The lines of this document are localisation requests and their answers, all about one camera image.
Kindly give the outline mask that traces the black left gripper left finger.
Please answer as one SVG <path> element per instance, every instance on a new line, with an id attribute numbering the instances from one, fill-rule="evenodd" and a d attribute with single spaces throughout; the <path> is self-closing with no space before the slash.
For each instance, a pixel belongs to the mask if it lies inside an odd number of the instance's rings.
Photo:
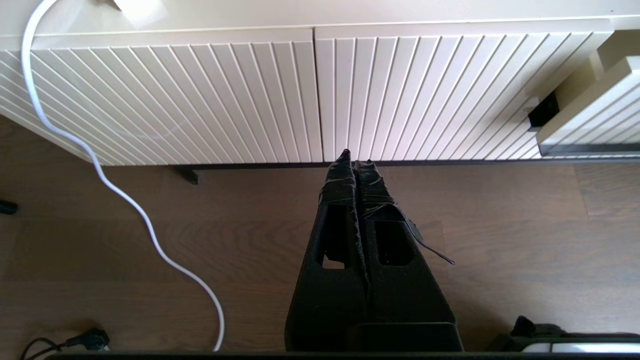
<path id="1" fill-rule="evenodd" d="M 285 322 L 288 351 L 345 351 L 370 294 L 351 153 L 327 169 Z"/>

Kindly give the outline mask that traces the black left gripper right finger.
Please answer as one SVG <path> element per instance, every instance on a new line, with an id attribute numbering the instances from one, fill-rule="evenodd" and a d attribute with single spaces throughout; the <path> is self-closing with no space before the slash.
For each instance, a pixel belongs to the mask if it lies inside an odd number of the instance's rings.
<path id="1" fill-rule="evenodd" d="M 456 324 L 421 251 L 422 234 L 391 196 L 377 166 L 357 161 L 355 175 L 373 320 Z"/>

